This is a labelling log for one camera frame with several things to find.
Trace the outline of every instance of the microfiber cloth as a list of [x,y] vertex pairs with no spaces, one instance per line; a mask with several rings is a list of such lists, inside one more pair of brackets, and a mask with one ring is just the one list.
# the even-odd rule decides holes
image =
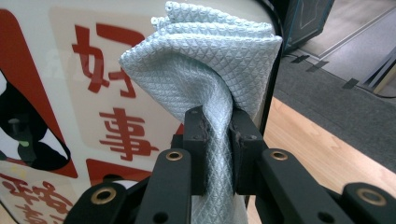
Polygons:
[[233,194],[227,130],[233,107],[258,113],[282,39],[270,24],[210,7],[167,2],[165,10],[167,17],[151,20],[156,32],[123,53],[120,65],[181,122],[203,106],[207,184],[192,198],[192,223],[248,223],[242,196]]

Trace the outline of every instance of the cloth fold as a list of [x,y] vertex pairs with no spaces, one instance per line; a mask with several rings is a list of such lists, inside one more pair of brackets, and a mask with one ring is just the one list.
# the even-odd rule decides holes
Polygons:
[[207,186],[192,200],[192,223],[248,223],[233,196],[228,125],[233,107],[254,117],[281,38],[267,23],[246,21],[210,7],[167,2],[157,30],[120,57],[137,85],[181,122],[198,105],[209,123]]

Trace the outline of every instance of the diamond pattern fabric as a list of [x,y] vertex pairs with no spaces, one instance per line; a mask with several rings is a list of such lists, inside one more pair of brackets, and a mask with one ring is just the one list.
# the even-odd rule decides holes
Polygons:
[[207,186],[192,199],[192,223],[248,223],[233,195],[228,125],[233,107],[254,117],[266,91],[281,38],[267,23],[210,7],[167,2],[156,32],[120,57],[131,79],[181,122],[198,105],[209,123]]

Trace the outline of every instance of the wooden floor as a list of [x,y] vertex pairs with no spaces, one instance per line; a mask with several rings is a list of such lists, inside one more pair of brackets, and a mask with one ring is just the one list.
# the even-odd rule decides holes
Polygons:
[[[396,197],[396,174],[361,154],[334,135],[320,128],[274,98],[264,134],[269,147],[293,153],[323,186],[341,192],[350,182],[366,182]],[[249,223],[261,223],[251,197],[247,210]],[[0,210],[0,223],[14,223]]]

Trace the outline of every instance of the light blue cloth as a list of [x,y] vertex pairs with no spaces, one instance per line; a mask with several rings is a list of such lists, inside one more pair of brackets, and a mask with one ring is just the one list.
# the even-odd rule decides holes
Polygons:
[[242,196],[233,195],[227,136],[233,107],[254,117],[281,38],[267,23],[246,21],[210,7],[167,2],[156,32],[127,50],[120,65],[180,121],[203,106],[209,122],[207,186],[192,199],[192,223],[248,223]]

